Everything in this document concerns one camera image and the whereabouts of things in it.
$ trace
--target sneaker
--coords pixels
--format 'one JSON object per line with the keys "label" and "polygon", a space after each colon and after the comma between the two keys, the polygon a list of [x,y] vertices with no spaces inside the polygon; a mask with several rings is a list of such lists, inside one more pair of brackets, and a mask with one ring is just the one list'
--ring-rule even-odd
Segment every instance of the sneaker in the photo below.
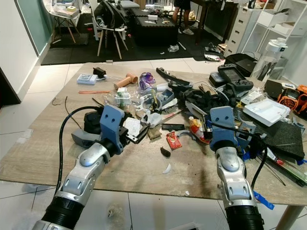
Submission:
{"label": "sneaker", "polygon": [[194,35],[193,31],[191,31],[190,29],[185,29],[184,31],[182,31],[184,34],[187,35]]}

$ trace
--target black bag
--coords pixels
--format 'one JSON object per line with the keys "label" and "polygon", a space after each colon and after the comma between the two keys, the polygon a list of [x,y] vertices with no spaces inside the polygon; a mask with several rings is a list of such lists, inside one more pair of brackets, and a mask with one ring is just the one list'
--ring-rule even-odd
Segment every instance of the black bag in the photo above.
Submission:
{"label": "black bag", "polygon": [[95,17],[102,16],[105,25],[109,29],[115,29],[125,24],[124,17],[121,12],[111,3],[102,1],[94,11]]}

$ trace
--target clutter pile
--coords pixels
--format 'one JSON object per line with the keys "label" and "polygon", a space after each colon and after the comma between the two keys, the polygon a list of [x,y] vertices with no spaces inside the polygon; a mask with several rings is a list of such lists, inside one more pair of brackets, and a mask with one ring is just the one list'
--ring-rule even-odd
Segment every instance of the clutter pile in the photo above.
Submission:
{"label": "clutter pile", "polygon": [[[95,101],[103,108],[110,104],[125,111],[123,130],[120,134],[125,143],[140,143],[147,135],[151,142],[165,138],[169,149],[161,147],[161,154],[171,157],[171,152],[182,147],[181,136],[189,135],[192,141],[199,144],[210,144],[213,138],[211,111],[230,106],[236,120],[237,130],[248,131],[263,138],[268,146],[268,158],[275,166],[285,170],[293,181],[300,186],[307,185],[307,176],[298,168],[289,164],[289,158],[303,164],[304,152],[302,134],[305,127],[288,118],[293,111],[297,115],[307,114],[307,87],[295,87],[289,83],[278,83],[268,80],[265,87],[258,88],[254,81],[247,80],[241,69],[235,64],[218,67],[212,73],[209,82],[190,82],[177,78],[163,68],[156,72],[166,81],[157,84],[153,73],[144,72],[140,76],[127,73],[121,77],[109,77],[106,71],[94,68],[93,75],[82,75],[78,83],[96,84],[106,79],[119,80],[114,84],[114,91],[101,91]],[[172,118],[182,113],[189,121],[187,124],[175,124]],[[88,148],[101,132],[99,120],[101,112],[87,113],[84,118],[84,131],[77,130],[72,134],[75,142]],[[291,131],[292,136],[283,135]],[[259,151],[258,141],[251,136],[236,132],[238,154],[243,160],[263,157]]]}

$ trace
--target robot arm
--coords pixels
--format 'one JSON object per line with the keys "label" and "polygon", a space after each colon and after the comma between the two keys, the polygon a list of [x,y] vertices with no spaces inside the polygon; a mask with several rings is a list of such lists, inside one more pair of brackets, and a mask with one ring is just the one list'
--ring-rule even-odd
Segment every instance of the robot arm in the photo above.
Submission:
{"label": "robot arm", "polygon": [[[211,109],[211,120],[217,124],[234,127],[232,108]],[[258,212],[253,190],[246,179],[244,162],[237,155],[234,131],[213,125],[210,147],[217,157],[217,173],[221,179],[219,188],[227,214],[230,230],[262,230],[263,220]]]}
{"label": "robot arm", "polygon": [[[227,127],[235,125],[232,108],[229,106],[214,108],[210,114],[212,121],[217,124]],[[103,133],[108,133],[108,138],[94,143],[78,156],[75,167],[67,175],[45,215],[35,224],[33,230],[74,229],[105,164],[123,150],[124,145],[120,137],[126,136],[127,133],[122,127],[119,128],[122,118],[122,111],[116,107],[105,107],[101,128]],[[219,188],[229,228],[262,230],[263,220],[258,212],[253,190],[246,179],[245,165],[237,156],[236,146],[237,140],[233,131],[213,126],[210,147],[217,157],[217,172],[221,179]]]}
{"label": "robot arm", "polygon": [[114,155],[116,146],[109,140],[94,143],[76,159],[73,170],[56,192],[51,204],[33,230],[72,230],[85,207],[97,177]]}

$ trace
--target white chair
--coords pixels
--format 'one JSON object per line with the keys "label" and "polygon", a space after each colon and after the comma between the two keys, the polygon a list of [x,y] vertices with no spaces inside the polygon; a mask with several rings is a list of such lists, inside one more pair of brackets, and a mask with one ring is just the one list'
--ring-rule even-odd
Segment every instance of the white chair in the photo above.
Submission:
{"label": "white chair", "polygon": [[55,6],[52,5],[53,0],[42,0],[42,3],[47,11],[47,13],[49,13],[50,15],[52,15],[54,17],[54,24],[53,24],[53,32],[52,32],[52,42],[54,42],[54,38],[55,38],[55,30],[56,30],[56,25],[58,25],[59,27],[59,34],[61,35],[61,26],[63,25],[63,23],[67,23],[67,28],[69,30],[69,33],[71,34],[72,40],[74,43],[76,43],[75,38],[73,37],[73,34],[71,32],[71,28],[70,25],[72,25],[73,27],[75,27],[78,35],[80,36],[80,33],[75,25],[75,23],[73,22],[73,20],[75,20],[80,13],[78,13],[78,15],[76,15],[74,18],[71,17],[66,17],[63,15],[58,15],[56,10],[55,10]]}
{"label": "white chair", "polygon": [[101,30],[100,39],[99,39],[99,46],[98,46],[98,51],[97,51],[97,57],[100,54],[100,49],[101,49],[101,44],[102,44],[102,39],[103,39],[104,34],[105,34],[105,48],[106,48],[106,46],[107,46],[107,33],[108,33],[108,31],[112,31],[113,35],[115,37],[115,43],[116,43],[119,58],[122,59],[120,49],[119,49],[119,45],[118,45],[116,32],[118,32],[118,35],[119,35],[121,41],[123,42],[125,49],[128,50],[126,43],[125,43],[126,27],[124,26],[122,28],[109,29],[109,28],[104,28],[104,27],[99,26],[99,24],[96,21],[96,17],[94,15],[94,11],[98,6],[97,0],[89,0],[89,2],[91,4],[92,21],[93,21],[94,33],[95,33],[96,38],[98,38],[98,30]]}

